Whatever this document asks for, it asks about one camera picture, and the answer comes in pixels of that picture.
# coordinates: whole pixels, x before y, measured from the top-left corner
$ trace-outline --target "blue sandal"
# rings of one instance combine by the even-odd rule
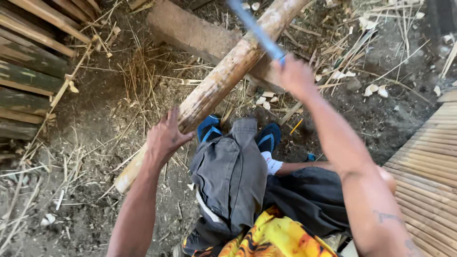
[[[281,129],[278,124],[270,123],[266,125],[257,135],[257,146],[261,153],[273,152],[281,141]]]
[[[200,143],[223,136],[220,129],[220,119],[215,114],[208,115],[198,125],[197,134]]]

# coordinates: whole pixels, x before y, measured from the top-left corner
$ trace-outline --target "person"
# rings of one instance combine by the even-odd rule
[[[371,159],[344,118],[318,93],[312,70],[293,56],[274,63],[282,86],[309,110],[328,162],[271,158],[277,125],[255,138],[255,119],[222,136],[209,116],[190,170],[202,217],[183,242],[194,256],[337,256],[320,236],[350,233],[364,257],[419,257],[393,197],[395,182]],[[178,130],[172,108],[148,132],[148,150],[114,227],[107,256],[145,256],[160,169],[195,133]]]

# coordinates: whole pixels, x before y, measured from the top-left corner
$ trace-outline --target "sock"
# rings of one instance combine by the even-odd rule
[[[281,169],[283,162],[272,159],[271,152],[267,151],[267,152],[262,152],[261,154],[262,154],[263,158],[265,158],[266,165],[268,167],[267,173],[269,175],[275,175],[276,172],[279,169]]]

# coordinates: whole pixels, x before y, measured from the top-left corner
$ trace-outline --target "dirt ground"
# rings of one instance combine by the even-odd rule
[[[173,2],[185,9],[192,0]],[[271,1],[263,2],[261,10],[269,3]],[[113,1],[108,1],[101,6],[106,12],[113,4]],[[300,49],[284,35],[278,42],[288,52],[309,57],[315,49],[320,53],[330,47],[353,26],[354,33],[348,37],[345,48],[347,51],[362,33],[358,29],[359,22],[348,22],[337,31],[335,27],[338,28],[337,25],[345,20],[351,20],[351,15],[356,11],[368,10],[375,5],[367,6],[363,1],[354,1],[327,8],[325,1],[318,0],[311,5],[310,11],[301,14],[293,22],[323,36],[316,37],[288,28],[295,40],[307,48]],[[32,146],[39,146],[31,158],[35,166],[53,166],[48,170],[42,168],[26,174],[28,181],[21,188],[19,202],[10,221],[20,216],[22,204],[33,195],[39,178],[40,191],[26,213],[25,222],[21,223],[19,233],[12,238],[3,256],[104,256],[123,201],[123,196],[112,188],[114,179],[125,167],[118,166],[143,145],[148,128],[160,115],[171,106],[179,105],[195,88],[193,85],[180,85],[179,80],[172,79],[177,77],[182,68],[188,67],[182,64],[191,59],[191,54],[164,43],[155,44],[144,22],[147,11],[135,15],[128,15],[129,12],[126,3],[114,10],[109,26],[99,31],[101,37],[106,38],[114,22],[121,28],[111,46],[113,56],[107,58],[103,51],[93,52],[77,74],[75,85],[79,93],[65,93],[55,109],[56,121],[39,137],[39,142],[43,144]],[[214,0],[195,10],[194,14],[221,26],[227,26],[227,18],[223,20],[227,14],[228,29],[244,30],[243,24],[228,12],[223,0]],[[327,16],[329,18],[323,26],[322,20]],[[392,83],[387,87],[388,98],[381,98],[377,93],[364,97],[365,88],[376,77],[359,71],[354,72],[360,88],[351,88],[346,83],[337,86],[334,92],[333,88],[322,90],[324,98],[365,141],[379,165],[386,162],[437,109],[434,87],[439,85],[444,90],[453,82],[450,78],[457,75],[452,66],[448,79],[438,81],[438,74],[452,46],[430,31],[426,19],[414,21],[413,24],[408,34],[411,53],[426,40],[431,41],[401,65],[399,73],[395,70],[387,77],[394,80],[398,77],[399,81],[413,88],[430,103]],[[377,28],[379,31],[370,42],[367,54],[357,61],[356,68],[382,75],[396,67],[407,54],[401,49],[404,44],[397,19],[381,16]],[[84,51],[84,48],[79,49],[80,55],[73,60],[74,65]],[[193,65],[204,63],[199,60]],[[202,80],[210,71],[210,68],[191,67],[184,70],[181,78]],[[383,85],[384,81],[375,83]],[[248,84],[248,81],[240,82],[215,110],[221,117],[232,110],[223,125],[225,132],[240,117],[256,117],[260,128],[278,121],[285,114],[255,106],[254,102],[262,94],[262,89],[256,95],[248,96]],[[285,94],[279,96],[279,101],[272,103],[271,108],[289,109],[295,103],[289,94]],[[291,128],[301,118],[304,121],[290,135]],[[293,115],[282,126],[282,131],[283,138],[274,153],[275,159],[302,161],[307,153],[314,153],[319,160],[325,160],[305,107],[303,113]],[[148,256],[171,256],[172,247],[192,229],[191,225],[199,217],[195,191],[188,187],[191,181],[187,169],[196,146],[197,139],[194,139],[178,149],[173,160],[161,172],[154,236]],[[66,173],[73,174],[67,178],[67,182]],[[0,195],[0,213],[3,215],[14,195],[16,182],[8,177],[1,183],[5,188]],[[65,192],[62,204],[56,210],[55,203],[62,190]],[[52,214],[56,220],[50,226],[41,226],[40,222],[46,214]]]

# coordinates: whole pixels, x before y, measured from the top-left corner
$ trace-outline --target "yellow fabric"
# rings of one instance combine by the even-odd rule
[[[304,227],[288,217],[279,218],[276,208],[264,211],[243,237],[228,242],[219,257],[336,257],[320,238],[307,233]],[[212,247],[194,256],[208,256]]]

